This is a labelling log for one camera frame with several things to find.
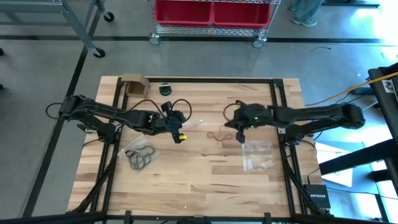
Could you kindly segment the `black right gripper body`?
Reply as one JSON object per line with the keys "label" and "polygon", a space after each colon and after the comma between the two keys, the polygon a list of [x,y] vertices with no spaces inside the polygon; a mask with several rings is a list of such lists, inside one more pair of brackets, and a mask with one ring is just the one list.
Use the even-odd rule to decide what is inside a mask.
{"label": "black right gripper body", "polygon": [[243,111],[243,121],[241,122],[243,129],[275,124],[272,106],[264,106],[258,103],[242,103],[241,109]]}

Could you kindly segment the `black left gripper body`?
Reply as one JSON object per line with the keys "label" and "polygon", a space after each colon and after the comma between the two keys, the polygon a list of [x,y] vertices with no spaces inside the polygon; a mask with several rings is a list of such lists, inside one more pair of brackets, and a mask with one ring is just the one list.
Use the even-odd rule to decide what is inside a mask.
{"label": "black left gripper body", "polygon": [[182,123],[185,122],[185,117],[181,111],[173,111],[166,117],[159,116],[155,121],[155,133],[179,133]]}

